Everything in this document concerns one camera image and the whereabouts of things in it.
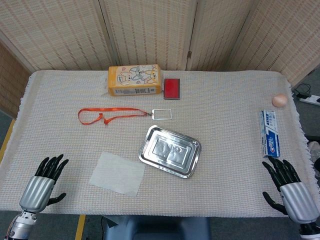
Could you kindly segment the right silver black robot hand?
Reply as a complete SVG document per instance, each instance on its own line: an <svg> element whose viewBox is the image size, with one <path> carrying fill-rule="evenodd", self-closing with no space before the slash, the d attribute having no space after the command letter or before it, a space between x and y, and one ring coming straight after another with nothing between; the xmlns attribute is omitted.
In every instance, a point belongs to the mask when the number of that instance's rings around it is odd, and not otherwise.
<svg viewBox="0 0 320 240"><path fill-rule="evenodd" d="M306 185L300 180L295 168L287 160L268 157L272 163L263 161L271 179L279 192L282 204L276 203L267 192L262 195L266 202L275 210L287 215L298 224L311 224L316 222L320 212Z"/></svg>

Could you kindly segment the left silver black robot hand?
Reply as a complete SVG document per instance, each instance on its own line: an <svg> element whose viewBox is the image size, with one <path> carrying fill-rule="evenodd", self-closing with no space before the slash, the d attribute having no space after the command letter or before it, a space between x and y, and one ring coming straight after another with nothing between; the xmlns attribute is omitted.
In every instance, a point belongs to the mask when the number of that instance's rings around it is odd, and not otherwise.
<svg viewBox="0 0 320 240"><path fill-rule="evenodd" d="M56 204L66 197L65 192L57 197L51 197L58 178L69 162L68 159L63 160L63 157L64 155L60 154L42 160L20 199L19 205L24 212L40 213L47 206Z"/></svg>

